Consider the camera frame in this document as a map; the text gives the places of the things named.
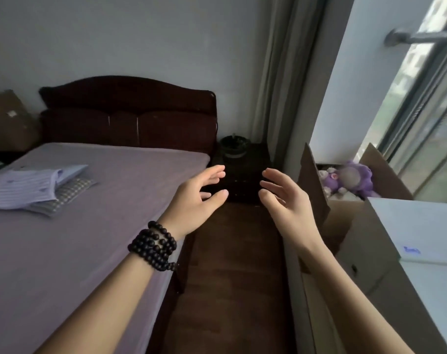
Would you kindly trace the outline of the folded striped shirt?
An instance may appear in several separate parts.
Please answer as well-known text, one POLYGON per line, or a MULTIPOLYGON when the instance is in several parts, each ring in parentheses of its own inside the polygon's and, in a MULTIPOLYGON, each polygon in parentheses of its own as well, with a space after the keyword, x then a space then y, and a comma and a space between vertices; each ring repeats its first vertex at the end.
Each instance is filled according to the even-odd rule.
POLYGON ((69 165, 0 171, 0 209, 22 209, 32 203, 55 200, 55 190, 74 177, 84 177, 88 167, 69 165))

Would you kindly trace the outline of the bed with purple sheet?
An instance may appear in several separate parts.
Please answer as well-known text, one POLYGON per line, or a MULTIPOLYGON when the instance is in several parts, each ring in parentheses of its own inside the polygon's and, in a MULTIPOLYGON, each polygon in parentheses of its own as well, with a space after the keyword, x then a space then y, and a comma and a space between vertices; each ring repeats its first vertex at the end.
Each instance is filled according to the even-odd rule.
POLYGON ((0 354, 32 354, 128 254, 208 154, 47 143, 7 169, 88 165, 97 184, 48 217, 0 210, 0 354))

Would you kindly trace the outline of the large white-topped cardboard box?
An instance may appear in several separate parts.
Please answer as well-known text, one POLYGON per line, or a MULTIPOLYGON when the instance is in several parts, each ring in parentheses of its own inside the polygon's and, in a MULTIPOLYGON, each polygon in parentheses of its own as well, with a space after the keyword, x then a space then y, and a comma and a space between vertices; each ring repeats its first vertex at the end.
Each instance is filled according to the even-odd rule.
POLYGON ((416 354, 447 354, 447 258, 336 258, 416 354))

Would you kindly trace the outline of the checkered grey cushion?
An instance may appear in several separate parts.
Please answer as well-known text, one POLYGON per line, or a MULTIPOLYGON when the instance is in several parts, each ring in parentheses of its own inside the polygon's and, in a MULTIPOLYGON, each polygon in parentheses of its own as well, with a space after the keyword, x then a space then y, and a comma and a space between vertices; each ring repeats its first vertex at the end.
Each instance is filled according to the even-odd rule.
POLYGON ((96 185, 97 181, 88 177, 74 177, 55 190, 55 200, 36 202, 22 208, 28 212, 41 214, 47 217, 55 217, 78 196, 96 185))

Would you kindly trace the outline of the closed brown cardboard box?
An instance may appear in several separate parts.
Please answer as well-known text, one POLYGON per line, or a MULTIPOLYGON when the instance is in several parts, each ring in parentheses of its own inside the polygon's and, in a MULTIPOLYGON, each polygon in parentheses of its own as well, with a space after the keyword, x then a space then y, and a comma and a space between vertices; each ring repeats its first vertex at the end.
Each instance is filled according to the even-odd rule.
POLYGON ((41 141, 41 128, 24 104, 7 89, 0 92, 0 152, 23 152, 41 141))

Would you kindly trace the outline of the dark round pot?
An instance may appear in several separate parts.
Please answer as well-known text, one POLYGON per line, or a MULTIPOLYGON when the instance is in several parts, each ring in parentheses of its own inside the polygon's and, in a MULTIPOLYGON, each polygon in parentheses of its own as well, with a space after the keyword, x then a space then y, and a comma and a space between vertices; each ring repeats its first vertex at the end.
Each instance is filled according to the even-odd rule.
POLYGON ((240 159, 247 154, 251 141, 248 138, 232 134, 219 141, 222 156, 228 159, 240 159))

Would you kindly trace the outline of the person's left forearm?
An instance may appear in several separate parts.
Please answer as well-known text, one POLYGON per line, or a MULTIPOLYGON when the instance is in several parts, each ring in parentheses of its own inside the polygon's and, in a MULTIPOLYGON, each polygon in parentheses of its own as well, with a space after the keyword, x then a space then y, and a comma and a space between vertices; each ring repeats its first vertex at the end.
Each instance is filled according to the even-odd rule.
POLYGON ((34 354, 113 354, 155 272, 129 253, 34 354))

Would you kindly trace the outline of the dark wooden headboard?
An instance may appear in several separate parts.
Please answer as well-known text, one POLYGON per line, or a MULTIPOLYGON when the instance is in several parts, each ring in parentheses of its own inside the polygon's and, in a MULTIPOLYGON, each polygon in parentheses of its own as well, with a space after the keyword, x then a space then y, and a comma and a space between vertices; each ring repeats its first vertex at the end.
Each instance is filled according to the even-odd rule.
POLYGON ((95 76, 38 91, 44 142, 167 148, 213 155, 216 96, 134 76, 95 76))

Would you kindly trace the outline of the dark window frame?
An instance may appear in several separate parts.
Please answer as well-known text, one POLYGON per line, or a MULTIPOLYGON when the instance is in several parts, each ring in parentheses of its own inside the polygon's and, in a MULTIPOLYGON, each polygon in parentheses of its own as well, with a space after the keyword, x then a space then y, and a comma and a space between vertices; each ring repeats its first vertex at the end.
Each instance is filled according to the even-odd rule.
POLYGON ((379 150, 415 200, 447 203, 447 46, 428 57, 379 150))

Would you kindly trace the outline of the white-topped box with blue mark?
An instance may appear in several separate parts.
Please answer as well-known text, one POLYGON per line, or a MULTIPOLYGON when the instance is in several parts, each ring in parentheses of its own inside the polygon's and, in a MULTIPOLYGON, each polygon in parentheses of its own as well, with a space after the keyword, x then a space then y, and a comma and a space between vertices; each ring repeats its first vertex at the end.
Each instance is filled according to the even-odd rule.
POLYGON ((336 258, 365 295, 400 262, 447 266, 447 203, 369 198, 336 258))

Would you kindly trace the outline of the person's left hand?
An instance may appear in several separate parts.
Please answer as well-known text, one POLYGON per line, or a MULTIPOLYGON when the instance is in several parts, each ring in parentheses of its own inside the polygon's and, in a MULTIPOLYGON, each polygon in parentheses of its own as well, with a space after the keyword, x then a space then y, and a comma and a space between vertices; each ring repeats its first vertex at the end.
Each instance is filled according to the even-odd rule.
POLYGON ((199 193, 204 186, 217 184, 225 175, 225 166, 215 165, 182 183, 168 208, 157 220, 158 224, 176 241, 198 229, 209 219, 204 219, 199 213, 199 193))

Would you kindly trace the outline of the person's right forearm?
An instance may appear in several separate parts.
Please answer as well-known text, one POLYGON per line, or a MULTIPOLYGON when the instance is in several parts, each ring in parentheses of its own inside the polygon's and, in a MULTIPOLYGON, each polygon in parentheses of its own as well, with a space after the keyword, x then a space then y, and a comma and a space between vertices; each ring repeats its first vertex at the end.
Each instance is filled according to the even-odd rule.
POLYGON ((347 354, 415 354, 338 263, 317 231, 280 230, 325 300, 347 354))

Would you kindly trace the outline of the dark wooden nightstand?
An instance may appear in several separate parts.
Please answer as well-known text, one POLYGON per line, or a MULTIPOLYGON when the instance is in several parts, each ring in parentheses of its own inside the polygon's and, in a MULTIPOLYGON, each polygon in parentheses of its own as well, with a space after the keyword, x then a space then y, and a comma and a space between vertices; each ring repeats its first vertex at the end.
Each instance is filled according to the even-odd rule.
POLYGON ((226 176, 217 184, 205 186, 204 191, 214 194, 226 189, 228 202, 260 203, 258 191, 261 189, 262 171, 272 166, 265 143, 251 143, 241 158, 227 158, 218 146, 209 165, 225 165, 226 176))

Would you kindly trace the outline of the person's right hand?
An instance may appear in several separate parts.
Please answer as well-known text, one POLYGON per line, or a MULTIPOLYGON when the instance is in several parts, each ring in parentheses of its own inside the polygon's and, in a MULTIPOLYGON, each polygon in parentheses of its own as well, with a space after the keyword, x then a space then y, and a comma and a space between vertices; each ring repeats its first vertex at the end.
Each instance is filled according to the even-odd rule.
POLYGON ((262 172, 261 190, 269 190, 286 203, 286 209, 271 215, 279 233, 299 249, 310 249, 322 243, 308 194, 288 175, 274 168, 262 172))

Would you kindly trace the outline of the purple plush toy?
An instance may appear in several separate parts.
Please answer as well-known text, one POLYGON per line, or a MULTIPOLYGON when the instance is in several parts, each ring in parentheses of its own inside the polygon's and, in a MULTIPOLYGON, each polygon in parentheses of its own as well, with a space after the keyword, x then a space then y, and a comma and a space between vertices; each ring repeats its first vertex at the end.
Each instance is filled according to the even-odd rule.
POLYGON ((381 197, 374 191, 373 173, 368 166, 349 161, 347 164, 335 168, 338 172, 340 188, 337 193, 327 199, 364 201, 368 197, 381 197))

